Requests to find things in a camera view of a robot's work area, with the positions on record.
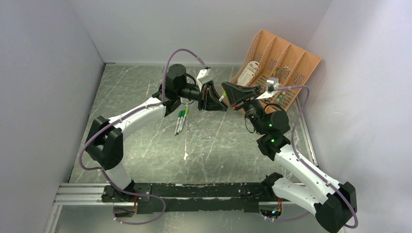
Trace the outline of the white marker green end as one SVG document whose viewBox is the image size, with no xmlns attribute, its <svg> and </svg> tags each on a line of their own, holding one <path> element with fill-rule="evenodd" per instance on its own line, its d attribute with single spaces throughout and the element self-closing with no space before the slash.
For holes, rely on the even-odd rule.
<svg viewBox="0 0 412 233">
<path fill-rule="evenodd" d="M 175 130 L 174 130 L 174 135 L 177 135 L 178 132 L 179 132 L 179 127 L 180 127 L 181 119 L 182 119 L 183 115 L 184 115 L 184 111 L 180 111 L 179 115 L 178 115 L 176 127 L 175 127 Z"/>
</svg>

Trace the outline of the white marker multicolour label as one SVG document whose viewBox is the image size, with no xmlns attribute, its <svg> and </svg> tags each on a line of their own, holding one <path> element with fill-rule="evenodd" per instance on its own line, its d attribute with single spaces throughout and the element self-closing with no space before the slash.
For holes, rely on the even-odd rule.
<svg viewBox="0 0 412 233">
<path fill-rule="evenodd" d="M 184 123 L 185 123 L 185 121 L 186 121 L 188 111 L 189 111 L 189 106 L 187 105 L 186 108 L 185 108 L 185 111 L 184 111 L 184 113 L 183 113 L 183 115 L 182 115 L 182 118 L 181 118 L 181 123 L 180 123 L 179 129 L 178 129 L 178 133 L 181 133 L 182 130 L 183 130 Z"/>
</svg>

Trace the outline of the white marker blue end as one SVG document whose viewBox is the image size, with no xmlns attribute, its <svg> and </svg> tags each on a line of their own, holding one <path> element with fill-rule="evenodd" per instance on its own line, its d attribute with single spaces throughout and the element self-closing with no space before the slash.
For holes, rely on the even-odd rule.
<svg viewBox="0 0 412 233">
<path fill-rule="evenodd" d="M 178 135 L 178 134 L 179 134 L 179 131 L 180 131 L 180 127 L 181 127 L 181 124 L 182 124 L 182 121 L 183 121 L 184 114 L 185 114 L 185 110 L 180 111 L 180 113 L 179 113 L 179 118 L 178 118 L 178 122 L 177 122 L 176 129 L 175 129 L 175 134 L 174 134 L 174 135 Z"/>
</svg>

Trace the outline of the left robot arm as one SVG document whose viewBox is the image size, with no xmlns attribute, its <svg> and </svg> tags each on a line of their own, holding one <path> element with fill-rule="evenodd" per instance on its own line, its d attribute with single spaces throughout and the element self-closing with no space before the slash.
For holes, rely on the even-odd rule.
<svg viewBox="0 0 412 233">
<path fill-rule="evenodd" d="M 182 104 L 182 99 L 197 102 L 199 110 L 227 111 L 228 106 L 218 95 L 211 75 L 211 69 L 205 67 L 194 78 L 184 65 L 174 64 L 166 72 L 165 83 L 143 104 L 109 119 L 100 116 L 93 120 L 85 151 L 117 186 L 115 196 L 121 201 L 130 201 L 135 194 L 135 183 L 122 163 L 123 142 L 127 137 L 170 115 Z"/>
</svg>

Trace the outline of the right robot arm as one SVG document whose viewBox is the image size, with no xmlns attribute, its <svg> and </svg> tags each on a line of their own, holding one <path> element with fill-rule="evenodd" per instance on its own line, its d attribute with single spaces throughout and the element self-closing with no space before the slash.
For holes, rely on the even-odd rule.
<svg viewBox="0 0 412 233">
<path fill-rule="evenodd" d="M 263 95 L 260 86 L 245 87 L 224 82 L 222 87 L 231 107 L 243 109 L 245 117 L 261 135 L 257 140 L 261 153 L 285 167 L 303 183 L 300 186 L 276 174 L 263 186 L 263 197 L 268 201 L 278 197 L 297 204 L 314 215 L 330 233 L 337 233 L 342 227 L 357 228 L 359 219 L 354 186 L 330 177 L 301 155 L 294 138 L 284 136 L 289 129 L 286 112 L 266 113 L 258 100 Z"/>
</svg>

